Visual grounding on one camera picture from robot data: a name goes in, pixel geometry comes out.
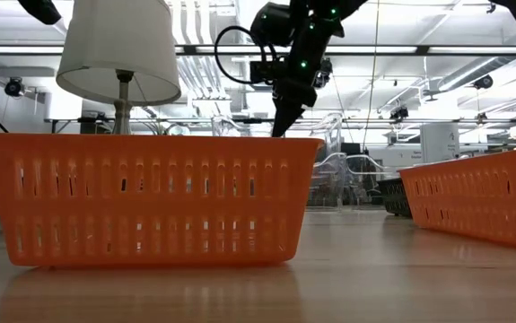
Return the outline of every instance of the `white lampshade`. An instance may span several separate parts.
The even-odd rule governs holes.
[[[116,70],[134,72],[128,101],[180,97],[171,15],[163,0],[75,0],[57,83],[88,100],[119,98]]]

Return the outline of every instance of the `wooden table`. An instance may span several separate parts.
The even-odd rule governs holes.
[[[516,322],[516,249],[383,212],[307,214],[297,257],[249,269],[12,266],[0,322]]]

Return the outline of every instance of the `wall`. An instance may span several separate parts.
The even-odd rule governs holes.
[[[26,97],[15,100],[4,94],[4,88],[0,86],[0,122],[10,132],[49,134],[51,125],[44,123],[44,114],[43,103],[34,104],[34,100]]]

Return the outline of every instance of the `orange basket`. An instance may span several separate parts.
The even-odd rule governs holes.
[[[516,151],[400,173],[417,225],[516,246]]]
[[[19,266],[293,258],[317,139],[0,134],[0,218]]]

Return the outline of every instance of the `ceiling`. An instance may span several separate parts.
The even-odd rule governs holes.
[[[201,13],[196,0],[166,0],[172,8],[176,3],[181,4],[181,30],[178,33],[187,34],[190,1],[196,8],[194,10],[199,40],[210,43],[202,39]],[[256,12],[266,2],[210,0],[208,28],[211,38],[215,39],[219,31],[232,24],[248,28]],[[74,2],[54,0],[54,3],[66,17],[67,23]],[[504,7],[497,6],[493,13],[487,13],[488,9],[489,2],[486,0],[371,0],[343,22],[345,37],[333,38],[330,44],[477,47],[512,45],[511,39],[516,38],[516,21]],[[0,0],[0,45],[62,45],[67,31],[66,23],[45,26],[25,13],[17,1]],[[243,39],[233,32],[223,40],[223,44],[240,44]],[[203,62],[198,61],[198,58],[188,59],[189,64],[201,69]],[[252,58],[243,55],[222,57],[225,68],[239,77],[244,77],[245,65],[250,59]],[[488,111],[489,118],[516,117],[516,106],[491,113],[491,109],[516,99],[516,59],[490,73],[494,79],[491,89],[476,90],[463,86],[455,91],[435,95],[435,101],[428,101],[431,98],[424,95],[425,90],[432,89],[434,82],[454,74],[471,62],[483,62],[481,59],[489,58],[339,56],[330,59],[334,66],[332,80],[318,91],[319,99],[315,107],[308,110],[306,118],[321,118],[330,112],[345,113],[352,118],[378,118],[380,114],[388,118],[389,111],[397,105],[407,106],[411,118],[474,118],[479,111]],[[56,71],[59,61],[60,56],[0,56],[0,79],[19,76],[5,74],[12,67],[42,67],[32,69],[24,80],[31,87],[52,92],[55,89],[53,77],[46,74],[44,77],[37,77],[36,72],[47,72],[46,69]],[[215,80],[210,82],[206,74],[202,77],[206,84],[216,84]],[[219,80],[224,93],[232,100],[231,111],[243,110],[250,114],[262,112],[262,115],[266,112],[273,115],[275,108],[270,100],[270,93],[254,92],[223,76]],[[188,88],[184,80],[181,87],[184,97],[179,102],[186,105],[187,96],[197,94],[193,93],[194,89]],[[205,90],[212,93],[210,88],[211,86],[207,86]],[[172,115],[179,110],[174,108],[162,107],[160,111]],[[408,129],[407,132],[411,134],[415,129]]]

